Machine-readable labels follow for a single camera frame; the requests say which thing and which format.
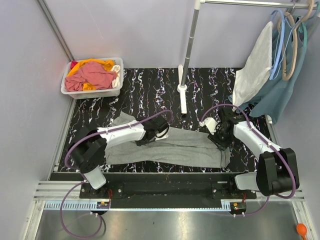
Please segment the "grey t shirt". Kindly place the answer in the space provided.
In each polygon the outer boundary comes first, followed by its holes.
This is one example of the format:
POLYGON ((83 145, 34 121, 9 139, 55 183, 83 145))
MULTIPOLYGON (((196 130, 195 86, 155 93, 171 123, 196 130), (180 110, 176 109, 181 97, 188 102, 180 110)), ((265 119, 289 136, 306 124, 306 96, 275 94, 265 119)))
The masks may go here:
POLYGON ((188 167, 225 168, 230 163, 230 149, 221 151, 208 134, 170 127, 168 137, 146 145, 134 141, 112 146, 105 151, 109 165, 152 161, 188 167))

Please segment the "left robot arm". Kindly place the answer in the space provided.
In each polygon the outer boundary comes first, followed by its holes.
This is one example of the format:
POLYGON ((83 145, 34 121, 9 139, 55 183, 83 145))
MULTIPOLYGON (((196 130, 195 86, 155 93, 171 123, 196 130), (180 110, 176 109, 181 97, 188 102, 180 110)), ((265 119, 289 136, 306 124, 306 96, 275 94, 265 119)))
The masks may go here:
POLYGON ((167 120, 158 115, 113 127, 84 127, 70 144, 64 163, 72 160, 84 182, 98 190, 107 183, 100 166, 107 158, 108 149, 128 142, 135 142, 140 147, 161 140, 168 133, 169 126, 167 120))

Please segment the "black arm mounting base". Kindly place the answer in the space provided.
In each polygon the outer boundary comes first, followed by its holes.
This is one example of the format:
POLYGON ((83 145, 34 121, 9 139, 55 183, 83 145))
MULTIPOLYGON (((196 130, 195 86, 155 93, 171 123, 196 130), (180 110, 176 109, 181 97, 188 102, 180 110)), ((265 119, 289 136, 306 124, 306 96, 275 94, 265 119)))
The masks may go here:
POLYGON ((81 199, 111 198, 113 209, 221 209, 222 200, 255 200, 236 187, 234 173, 106 173, 95 190, 81 186, 81 199))

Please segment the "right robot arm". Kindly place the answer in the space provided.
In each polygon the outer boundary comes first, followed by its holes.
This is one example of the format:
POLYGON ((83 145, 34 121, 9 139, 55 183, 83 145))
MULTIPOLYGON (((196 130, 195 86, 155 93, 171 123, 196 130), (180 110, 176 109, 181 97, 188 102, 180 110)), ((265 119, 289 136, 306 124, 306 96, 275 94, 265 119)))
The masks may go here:
POLYGON ((212 117, 201 118, 201 124, 209 131, 208 138, 221 151, 238 139, 258 160, 255 172, 235 176, 236 187, 242 191, 260 192, 266 197, 292 198, 300 186, 296 153, 269 140, 244 112, 234 112, 234 105, 218 104, 216 108, 219 121, 212 117))

